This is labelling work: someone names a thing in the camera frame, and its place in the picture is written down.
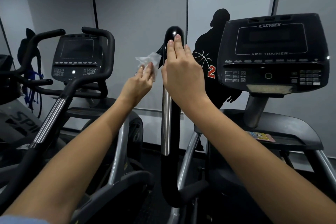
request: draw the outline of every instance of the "white wipe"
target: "white wipe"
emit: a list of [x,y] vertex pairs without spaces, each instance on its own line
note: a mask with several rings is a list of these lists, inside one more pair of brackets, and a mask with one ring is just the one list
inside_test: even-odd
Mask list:
[[158,74],[158,69],[159,69],[159,64],[160,64],[160,60],[161,60],[161,55],[157,54],[155,52],[152,52],[151,54],[149,54],[147,57],[135,57],[136,60],[138,60],[140,62],[138,68],[141,65],[144,65],[145,67],[149,64],[149,62],[153,63],[153,82],[155,82],[155,78]]

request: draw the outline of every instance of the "display screen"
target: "display screen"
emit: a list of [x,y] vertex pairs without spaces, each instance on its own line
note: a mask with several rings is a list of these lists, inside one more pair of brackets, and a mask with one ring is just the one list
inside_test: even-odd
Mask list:
[[236,54],[307,52],[305,30],[302,23],[282,24],[279,27],[242,27],[238,30]]
[[93,58],[93,39],[67,40],[63,44],[62,59],[91,59]]

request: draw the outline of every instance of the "person's right arm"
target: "person's right arm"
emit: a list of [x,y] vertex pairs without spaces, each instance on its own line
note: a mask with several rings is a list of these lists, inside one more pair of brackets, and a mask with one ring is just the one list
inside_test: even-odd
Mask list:
[[336,223],[336,204],[221,113],[205,93],[202,68],[181,38],[167,45],[163,83],[172,99],[225,157],[274,223]]

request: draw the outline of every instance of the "blue sleeve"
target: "blue sleeve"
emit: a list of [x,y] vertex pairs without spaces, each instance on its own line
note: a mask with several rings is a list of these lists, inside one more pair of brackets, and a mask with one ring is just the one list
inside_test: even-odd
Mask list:
[[0,224],[49,224],[45,220],[5,215],[0,217]]

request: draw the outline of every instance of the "control panel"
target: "control panel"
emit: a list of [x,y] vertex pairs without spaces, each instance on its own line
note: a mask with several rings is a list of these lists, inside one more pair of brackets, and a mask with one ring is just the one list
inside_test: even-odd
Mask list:
[[64,82],[99,73],[103,69],[106,47],[105,37],[88,34],[62,36],[53,59],[52,77]]
[[326,86],[329,56],[319,16],[228,21],[217,69],[221,84],[251,93],[285,95]]

